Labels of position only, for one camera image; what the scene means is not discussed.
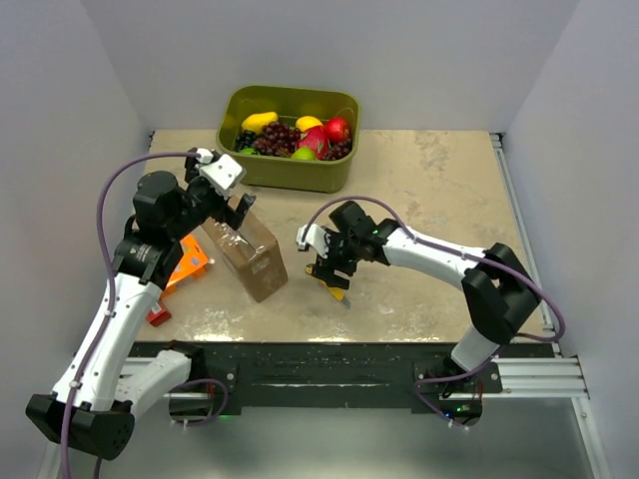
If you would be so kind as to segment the yellow black utility knife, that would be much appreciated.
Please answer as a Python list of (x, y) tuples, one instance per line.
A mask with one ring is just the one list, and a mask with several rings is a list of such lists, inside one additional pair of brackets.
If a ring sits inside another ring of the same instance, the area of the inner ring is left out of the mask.
[(346, 308), (350, 308), (350, 301), (349, 299), (346, 297), (344, 291), (342, 289), (339, 289), (337, 287), (333, 287), (333, 286), (328, 286), (325, 281), (323, 281), (322, 279), (319, 279), (317, 277), (315, 277), (313, 275), (313, 268), (311, 264), (308, 264), (305, 267), (305, 272), (307, 275), (315, 278), (317, 280), (317, 282), (339, 303), (341, 303), (344, 307)]

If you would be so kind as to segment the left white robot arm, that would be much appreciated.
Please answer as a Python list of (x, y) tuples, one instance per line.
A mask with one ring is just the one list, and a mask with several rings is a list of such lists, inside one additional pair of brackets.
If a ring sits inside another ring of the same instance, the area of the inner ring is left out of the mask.
[(26, 414), (65, 451), (102, 460), (117, 458), (137, 420), (166, 393), (196, 391), (209, 382), (203, 351), (171, 342), (141, 372), (122, 368), (141, 325), (182, 259), (181, 241), (208, 220), (238, 229), (254, 197), (235, 209), (228, 202), (246, 171), (202, 167), (181, 188), (165, 171), (143, 176), (133, 196), (134, 212), (107, 262), (109, 279), (96, 316), (68, 369), (48, 394), (35, 394)]

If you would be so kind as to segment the brown cardboard express box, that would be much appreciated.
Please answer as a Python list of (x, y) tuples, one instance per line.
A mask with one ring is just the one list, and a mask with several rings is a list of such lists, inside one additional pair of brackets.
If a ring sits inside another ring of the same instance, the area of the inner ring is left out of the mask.
[(202, 229), (254, 301), (264, 301), (288, 282), (278, 240), (252, 211), (238, 230), (214, 219)]

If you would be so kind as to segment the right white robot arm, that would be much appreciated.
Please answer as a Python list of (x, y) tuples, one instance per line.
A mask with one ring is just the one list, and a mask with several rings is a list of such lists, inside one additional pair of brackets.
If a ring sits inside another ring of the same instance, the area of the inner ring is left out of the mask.
[(297, 248), (313, 250), (310, 274), (346, 291), (358, 265), (375, 262), (423, 273), (464, 296), (471, 325), (442, 364), (422, 378), (458, 392), (480, 379), (480, 370), (518, 335), (542, 293), (513, 250), (502, 243), (470, 247), (435, 239), (409, 227), (396, 212), (376, 222), (360, 206), (361, 196), (326, 204), (330, 227), (309, 221), (298, 229)]

